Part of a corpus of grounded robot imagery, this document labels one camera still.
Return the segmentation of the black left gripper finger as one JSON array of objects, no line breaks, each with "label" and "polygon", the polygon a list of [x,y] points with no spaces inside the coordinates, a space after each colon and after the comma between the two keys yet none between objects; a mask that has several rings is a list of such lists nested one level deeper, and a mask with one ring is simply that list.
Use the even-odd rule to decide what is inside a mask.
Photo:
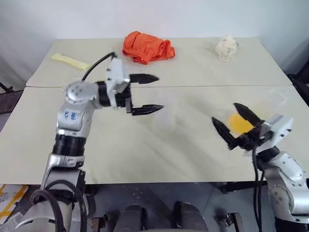
[{"label": "black left gripper finger", "polygon": [[138,84],[148,84],[159,80],[158,77],[145,73],[130,74],[129,77],[131,83],[138,83]]},{"label": "black left gripper finger", "polygon": [[127,98],[125,100],[125,107],[126,112],[128,114],[132,114],[133,116],[149,115],[164,108],[163,105],[158,104],[147,104],[142,107],[134,108],[131,98]]}]

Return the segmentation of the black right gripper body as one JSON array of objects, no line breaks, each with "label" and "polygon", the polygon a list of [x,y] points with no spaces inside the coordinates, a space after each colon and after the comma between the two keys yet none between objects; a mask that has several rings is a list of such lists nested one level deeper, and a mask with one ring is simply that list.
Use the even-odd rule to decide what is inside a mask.
[{"label": "black right gripper body", "polygon": [[237,138],[238,146],[246,151],[253,150],[268,140],[268,132],[261,135],[263,125],[260,124]]}]

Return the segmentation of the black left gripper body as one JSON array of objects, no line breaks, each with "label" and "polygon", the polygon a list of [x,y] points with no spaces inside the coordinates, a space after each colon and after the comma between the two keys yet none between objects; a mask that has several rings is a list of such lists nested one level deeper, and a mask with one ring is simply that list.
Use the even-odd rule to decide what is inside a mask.
[{"label": "black left gripper body", "polygon": [[115,95],[117,107],[125,108],[127,113],[131,113],[132,99],[131,99],[131,85],[129,84],[122,93]]}]

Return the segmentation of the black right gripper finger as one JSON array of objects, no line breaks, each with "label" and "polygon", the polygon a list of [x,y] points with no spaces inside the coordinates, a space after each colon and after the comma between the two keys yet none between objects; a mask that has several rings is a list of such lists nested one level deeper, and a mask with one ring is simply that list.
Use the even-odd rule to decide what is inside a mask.
[{"label": "black right gripper finger", "polygon": [[228,149],[233,150],[235,147],[239,146],[239,139],[234,138],[228,127],[216,119],[215,117],[212,117],[212,123],[217,130],[218,134],[223,138],[223,140],[227,143]]},{"label": "black right gripper finger", "polygon": [[248,121],[253,126],[261,125],[264,120],[261,120],[253,111],[251,111],[246,105],[241,103],[233,103],[238,114],[246,121]]}]

